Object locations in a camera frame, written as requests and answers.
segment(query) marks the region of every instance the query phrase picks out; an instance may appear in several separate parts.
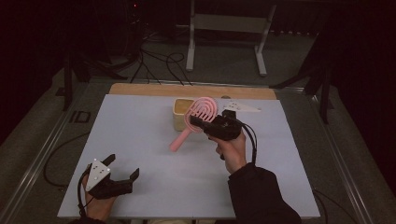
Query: handheld controller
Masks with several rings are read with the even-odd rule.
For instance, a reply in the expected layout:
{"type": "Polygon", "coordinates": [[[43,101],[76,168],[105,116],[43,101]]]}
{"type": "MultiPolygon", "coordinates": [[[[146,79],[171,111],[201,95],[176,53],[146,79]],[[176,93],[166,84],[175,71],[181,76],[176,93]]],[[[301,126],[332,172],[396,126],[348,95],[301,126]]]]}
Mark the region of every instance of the handheld controller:
{"type": "Polygon", "coordinates": [[[206,122],[191,116],[190,123],[200,127],[204,130],[204,133],[224,141],[235,139],[242,130],[242,123],[236,119],[235,111],[227,109],[221,112],[221,115],[217,115],[212,122],[206,122]]]}

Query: hand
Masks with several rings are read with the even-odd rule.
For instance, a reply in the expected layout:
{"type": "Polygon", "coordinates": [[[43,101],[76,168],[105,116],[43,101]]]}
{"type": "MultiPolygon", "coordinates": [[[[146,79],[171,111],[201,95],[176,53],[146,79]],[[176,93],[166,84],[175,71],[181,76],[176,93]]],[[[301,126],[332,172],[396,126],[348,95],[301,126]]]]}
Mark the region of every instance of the hand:
{"type": "Polygon", "coordinates": [[[247,138],[243,132],[241,132],[237,138],[230,141],[224,141],[213,136],[209,136],[209,139],[218,144],[216,152],[224,156],[225,167],[230,174],[233,174],[247,164],[247,138]]]}
{"type": "MultiPolygon", "coordinates": [[[[88,175],[85,175],[82,179],[82,186],[87,186],[88,182],[88,175]]],[[[85,202],[87,205],[87,217],[98,219],[101,221],[106,222],[108,217],[110,216],[111,208],[113,207],[114,202],[116,201],[117,197],[112,197],[109,199],[101,199],[97,200],[94,199],[91,194],[85,191],[85,202]]]]}

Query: yellow container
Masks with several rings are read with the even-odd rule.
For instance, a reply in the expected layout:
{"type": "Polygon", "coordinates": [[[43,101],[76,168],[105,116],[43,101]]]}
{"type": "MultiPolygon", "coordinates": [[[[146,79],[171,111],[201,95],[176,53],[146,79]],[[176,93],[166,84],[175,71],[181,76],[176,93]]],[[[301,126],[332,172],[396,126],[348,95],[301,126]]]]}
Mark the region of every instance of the yellow container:
{"type": "Polygon", "coordinates": [[[189,109],[190,105],[194,102],[192,99],[177,98],[173,106],[173,119],[174,128],[176,131],[181,132],[186,128],[184,122],[184,115],[189,109]]]}

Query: person's left hand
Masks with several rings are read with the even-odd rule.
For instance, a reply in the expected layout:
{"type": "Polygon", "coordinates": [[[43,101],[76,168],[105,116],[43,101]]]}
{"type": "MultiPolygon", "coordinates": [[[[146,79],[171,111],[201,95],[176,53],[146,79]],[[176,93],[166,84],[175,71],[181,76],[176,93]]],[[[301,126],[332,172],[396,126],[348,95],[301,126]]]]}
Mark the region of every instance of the person's left hand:
{"type": "Polygon", "coordinates": [[[106,222],[110,216],[111,208],[117,197],[112,197],[109,199],[94,199],[89,192],[85,190],[88,182],[88,175],[85,175],[82,179],[82,186],[85,191],[85,203],[87,203],[87,217],[98,219],[106,222]]]}

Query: white metal frame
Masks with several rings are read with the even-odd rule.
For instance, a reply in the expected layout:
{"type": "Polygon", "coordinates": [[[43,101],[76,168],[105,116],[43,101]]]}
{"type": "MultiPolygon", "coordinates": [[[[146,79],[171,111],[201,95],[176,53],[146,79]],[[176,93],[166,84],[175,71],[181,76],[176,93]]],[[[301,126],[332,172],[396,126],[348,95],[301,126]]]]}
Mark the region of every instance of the white metal frame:
{"type": "Polygon", "coordinates": [[[255,46],[257,65],[259,74],[262,77],[267,76],[267,71],[262,57],[262,49],[270,31],[272,19],[275,14],[276,5],[271,6],[267,18],[251,17],[234,17],[220,15],[195,14],[195,0],[191,0],[191,17],[190,17],[190,44],[187,54],[186,70],[192,71],[194,66],[195,40],[194,31],[196,29],[236,31],[247,33],[262,34],[262,40],[258,46],[255,46]]]}

